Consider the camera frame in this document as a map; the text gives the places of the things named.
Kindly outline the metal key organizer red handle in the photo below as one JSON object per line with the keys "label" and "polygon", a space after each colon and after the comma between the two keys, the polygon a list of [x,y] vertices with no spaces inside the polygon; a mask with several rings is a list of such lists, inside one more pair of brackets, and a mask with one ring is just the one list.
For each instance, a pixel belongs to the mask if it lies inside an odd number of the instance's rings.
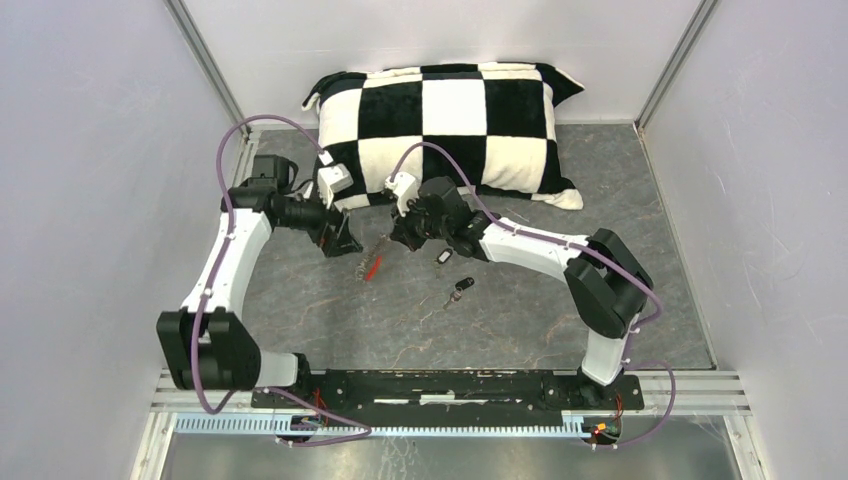
{"label": "metal key organizer red handle", "polygon": [[356,280],[368,282],[374,277],[381,265],[383,250],[389,243],[389,235],[383,234],[365,251],[354,271]]}

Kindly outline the key with black tag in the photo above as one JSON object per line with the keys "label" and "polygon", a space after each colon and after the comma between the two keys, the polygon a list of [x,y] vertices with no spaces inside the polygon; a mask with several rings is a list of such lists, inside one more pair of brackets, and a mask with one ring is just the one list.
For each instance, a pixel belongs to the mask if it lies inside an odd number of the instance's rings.
{"label": "key with black tag", "polygon": [[473,277],[466,277],[455,283],[454,289],[448,297],[448,300],[443,305],[443,309],[447,310],[451,305],[459,302],[464,292],[475,285]]}
{"label": "key with black tag", "polygon": [[436,278],[441,278],[444,272],[444,266],[453,257],[454,250],[445,248],[442,250],[433,261],[434,275]]}

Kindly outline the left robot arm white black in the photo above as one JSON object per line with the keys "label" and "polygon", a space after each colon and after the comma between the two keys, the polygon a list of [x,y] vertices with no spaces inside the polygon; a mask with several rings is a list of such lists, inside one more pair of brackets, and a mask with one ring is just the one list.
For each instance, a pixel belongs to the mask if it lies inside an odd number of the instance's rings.
{"label": "left robot arm white black", "polygon": [[242,323],[244,300],[259,254],[276,229],[306,233],[327,257],[358,253],[348,215],[326,202],[352,185],[349,171],[318,157],[310,191],[295,193],[297,166],[278,155],[255,160],[252,174],[221,201],[215,244],[181,307],[162,313],[157,335],[174,385],[181,390],[248,391],[276,387],[290,407],[306,405],[314,381],[306,360],[260,349]]}

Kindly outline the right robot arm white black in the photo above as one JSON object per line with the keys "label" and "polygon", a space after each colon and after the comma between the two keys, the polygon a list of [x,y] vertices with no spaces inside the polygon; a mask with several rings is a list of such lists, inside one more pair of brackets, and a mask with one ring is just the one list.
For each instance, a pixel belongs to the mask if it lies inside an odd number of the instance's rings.
{"label": "right robot arm white black", "polygon": [[617,396],[630,333],[646,302],[656,297],[650,276],[617,234],[555,234],[474,210],[449,177],[421,183],[400,172],[384,186],[395,202],[391,240],[412,251],[441,240],[460,256],[523,267],[564,283],[589,329],[578,396],[591,408]]}

